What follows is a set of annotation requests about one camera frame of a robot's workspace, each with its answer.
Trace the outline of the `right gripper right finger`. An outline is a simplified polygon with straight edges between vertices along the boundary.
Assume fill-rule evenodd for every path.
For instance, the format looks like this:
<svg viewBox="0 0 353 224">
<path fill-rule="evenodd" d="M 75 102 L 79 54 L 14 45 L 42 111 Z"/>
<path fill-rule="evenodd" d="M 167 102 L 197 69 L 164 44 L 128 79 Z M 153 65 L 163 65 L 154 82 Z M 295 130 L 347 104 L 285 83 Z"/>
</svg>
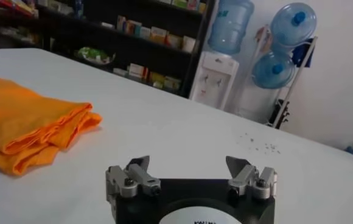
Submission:
<svg viewBox="0 0 353 224">
<path fill-rule="evenodd" d="M 262 172 L 246 159 L 226 156 L 226 165 L 231 173 L 228 186 L 237 197 L 248 191 L 256 200 L 268 200 L 276 197 L 277 172 L 274 168 L 265 167 Z"/>
</svg>

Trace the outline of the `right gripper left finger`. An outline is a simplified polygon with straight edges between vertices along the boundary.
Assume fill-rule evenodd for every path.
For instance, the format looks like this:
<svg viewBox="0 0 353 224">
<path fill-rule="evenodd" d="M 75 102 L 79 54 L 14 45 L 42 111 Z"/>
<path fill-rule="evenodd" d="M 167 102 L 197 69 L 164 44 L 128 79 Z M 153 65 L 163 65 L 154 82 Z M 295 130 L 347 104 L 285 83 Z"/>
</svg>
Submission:
<svg viewBox="0 0 353 224">
<path fill-rule="evenodd" d="M 117 196 L 133 198 L 139 189 L 145 195 L 157 196 L 161 192 L 161 180 L 147 173 L 150 157 L 133 158 L 124 169 L 110 166 L 105 172 L 106 196 L 109 203 Z"/>
</svg>

